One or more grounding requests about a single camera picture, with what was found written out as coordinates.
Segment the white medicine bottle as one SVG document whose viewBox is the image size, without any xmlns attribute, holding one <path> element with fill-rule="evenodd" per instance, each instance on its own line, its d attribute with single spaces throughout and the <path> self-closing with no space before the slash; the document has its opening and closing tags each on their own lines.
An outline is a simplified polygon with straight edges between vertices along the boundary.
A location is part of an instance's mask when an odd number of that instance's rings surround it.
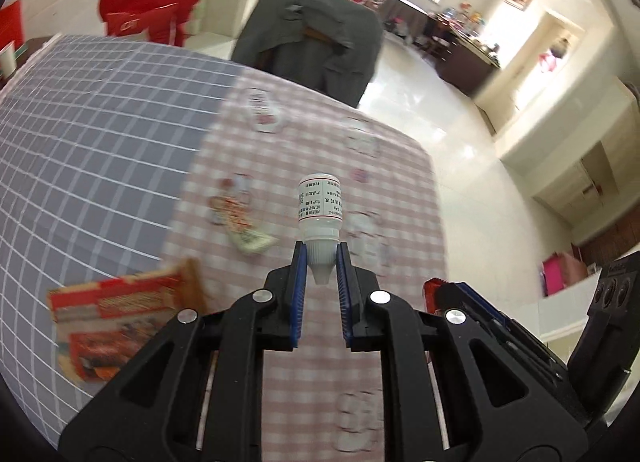
<svg viewBox="0 0 640 462">
<path fill-rule="evenodd" d="M 299 181 L 297 196 L 298 227 L 307 248 L 307 265 L 314 283 L 327 285 L 343 226 L 340 179 L 327 173 L 310 174 Z"/>
</svg>

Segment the pink bed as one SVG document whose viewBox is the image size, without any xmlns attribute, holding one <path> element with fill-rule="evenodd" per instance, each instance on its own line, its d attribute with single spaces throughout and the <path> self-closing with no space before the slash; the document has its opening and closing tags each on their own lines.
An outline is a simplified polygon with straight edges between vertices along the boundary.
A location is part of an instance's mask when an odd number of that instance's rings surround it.
<svg viewBox="0 0 640 462">
<path fill-rule="evenodd" d="M 544 296 L 558 294 L 596 272 L 595 265 L 587 266 L 571 253 L 554 253 L 542 262 Z"/>
</svg>

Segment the red snack box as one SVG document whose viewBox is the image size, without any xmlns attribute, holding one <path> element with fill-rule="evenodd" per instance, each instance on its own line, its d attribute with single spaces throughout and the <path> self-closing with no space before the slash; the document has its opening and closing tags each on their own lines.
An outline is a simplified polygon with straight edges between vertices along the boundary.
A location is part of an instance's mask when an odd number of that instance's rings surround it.
<svg viewBox="0 0 640 462">
<path fill-rule="evenodd" d="M 75 382 L 110 380 L 183 309 L 206 310 L 200 263 L 51 289 L 58 365 Z"/>
</svg>

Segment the chair with grey jacket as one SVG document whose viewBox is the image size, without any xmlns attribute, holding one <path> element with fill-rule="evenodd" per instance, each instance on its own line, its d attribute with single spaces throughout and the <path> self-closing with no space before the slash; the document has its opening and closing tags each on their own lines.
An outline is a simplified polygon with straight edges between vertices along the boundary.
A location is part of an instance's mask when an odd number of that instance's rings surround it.
<svg viewBox="0 0 640 462">
<path fill-rule="evenodd" d="M 383 39 L 378 14 L 349 0 L 257 0 L 231 60 L 356 108 Z"/>
</svg>

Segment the dark wooden desk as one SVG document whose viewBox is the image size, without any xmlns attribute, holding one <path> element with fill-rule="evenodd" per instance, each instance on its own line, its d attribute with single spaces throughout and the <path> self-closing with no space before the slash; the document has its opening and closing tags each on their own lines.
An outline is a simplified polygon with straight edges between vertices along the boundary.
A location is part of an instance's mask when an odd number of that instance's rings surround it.
<svg viewBox="0 0 640 462">
<path fill-rule="evenodd" d="M 431 56 L 438 77 L 465 96 L 475 96 L 501 67 L 495 57 L 446 18 L 438 18 Z"/>
</svg>

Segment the small dark covered table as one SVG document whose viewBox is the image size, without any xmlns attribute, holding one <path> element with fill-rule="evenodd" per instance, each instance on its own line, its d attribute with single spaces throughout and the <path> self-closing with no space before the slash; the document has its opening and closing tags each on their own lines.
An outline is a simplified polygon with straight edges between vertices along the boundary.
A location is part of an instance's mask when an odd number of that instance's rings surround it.
<svg viewBox="0 0 640 462">
<path fill-rule="evenodd" d="M 386 32 L 405 41 L 430 37 L 437 25 L 430 12 L 409 0 L 384 0 L 378 7 L 378 17 Z"/>
</svg>

